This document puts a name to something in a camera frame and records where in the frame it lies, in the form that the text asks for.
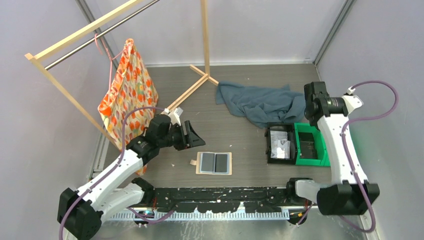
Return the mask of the black VIP credit card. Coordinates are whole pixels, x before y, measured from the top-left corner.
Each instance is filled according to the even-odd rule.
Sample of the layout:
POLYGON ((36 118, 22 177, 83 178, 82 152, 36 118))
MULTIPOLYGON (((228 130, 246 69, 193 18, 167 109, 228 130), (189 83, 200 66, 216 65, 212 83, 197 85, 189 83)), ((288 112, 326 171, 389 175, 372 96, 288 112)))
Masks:
POLYGON ((200 172, 201 173, 213 173, 215 167, 215 154, 205 152, 201 154, 200 160, 200 172))

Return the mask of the beige leather card holder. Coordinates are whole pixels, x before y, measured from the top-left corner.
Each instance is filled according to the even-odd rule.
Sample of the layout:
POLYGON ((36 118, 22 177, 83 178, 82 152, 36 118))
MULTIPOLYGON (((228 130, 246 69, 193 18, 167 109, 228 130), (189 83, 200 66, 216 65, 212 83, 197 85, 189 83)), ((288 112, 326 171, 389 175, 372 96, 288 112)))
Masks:
POLYGON ((197 175, 230 176, 233 172, 231 152, 198 152, 190 164, 197 175))

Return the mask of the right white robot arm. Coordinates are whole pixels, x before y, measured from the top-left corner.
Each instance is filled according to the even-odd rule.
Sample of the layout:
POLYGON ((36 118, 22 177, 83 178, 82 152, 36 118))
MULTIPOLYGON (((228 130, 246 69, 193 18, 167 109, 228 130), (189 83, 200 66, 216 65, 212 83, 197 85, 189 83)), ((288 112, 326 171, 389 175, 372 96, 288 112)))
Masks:
POLYGON ((287 182, 285 198, 291 205, 303 200, 317 204, 322 215, 359 216, 380 195, 376 183, 370 183, 363 171, 345 126, 349 114, 363 106, 363 101, 349 88, 341 97, 331 97, 324 82, 304 85, 305 112, 309 123, 322 135, 331 169, 331 183, 317 183, 311 178, 292 177, 287 182))

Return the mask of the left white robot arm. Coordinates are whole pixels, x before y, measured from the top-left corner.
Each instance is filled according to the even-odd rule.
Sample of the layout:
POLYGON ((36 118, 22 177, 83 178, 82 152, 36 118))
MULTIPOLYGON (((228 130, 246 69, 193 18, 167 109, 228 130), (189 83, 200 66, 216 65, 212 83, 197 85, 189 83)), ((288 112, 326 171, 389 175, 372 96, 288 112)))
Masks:
POLYGON ((180 121, 181 113, 177 108, 155 115, 142 134, 122 145, 119 157, 99 175, 76 190, 66 188, 60 194, 57 211, 60 240, 64 238, 64 230, 79 240, 89 240, 114 214, 134 204, 148 207, 153 202, 153 187, 144 180, 136 180, 119 191, 116 188, 146 166, 162 148, 182 151, 206 144, 190 121, 180 121))

